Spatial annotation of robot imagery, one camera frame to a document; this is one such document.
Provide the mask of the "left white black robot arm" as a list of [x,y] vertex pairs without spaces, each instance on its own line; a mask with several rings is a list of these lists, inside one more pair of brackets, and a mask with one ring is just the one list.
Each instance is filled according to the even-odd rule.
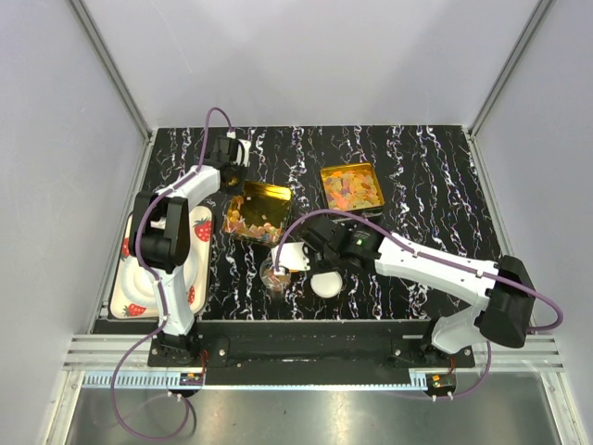
[[183,278],[191,247],[189,213],[213,194],[243,193],[250,148],[231,133],[219,136],[184,176],[157,192],[138,193],[133,202],[129,250],[157,293],[158,331],[173,338],[167,353],[181,367],[193,365],[200,354],[188,336],[195,317]]

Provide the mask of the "gold tin with lollipops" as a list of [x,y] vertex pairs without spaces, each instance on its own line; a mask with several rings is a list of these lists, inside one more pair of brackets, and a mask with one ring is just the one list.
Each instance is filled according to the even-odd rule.
[[288,187],[246,181],[243,194],[231,199],[222,230],[237,239],[275,247],[288,225],[292,198]]

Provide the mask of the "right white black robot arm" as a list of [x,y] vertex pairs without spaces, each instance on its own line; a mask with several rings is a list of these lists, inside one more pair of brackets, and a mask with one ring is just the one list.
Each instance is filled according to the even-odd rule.
[[367,271],[428,286],[466,303],[466,308],[433,320],[421,344],[423,361],[441,367],[454,354],[490,341],[520,349],[535,304],[534,285],[524,263],[509,255],[497,261],[455,256],[388,234],[361,222],[347,227],[316,216],[298,231],[315,272]]

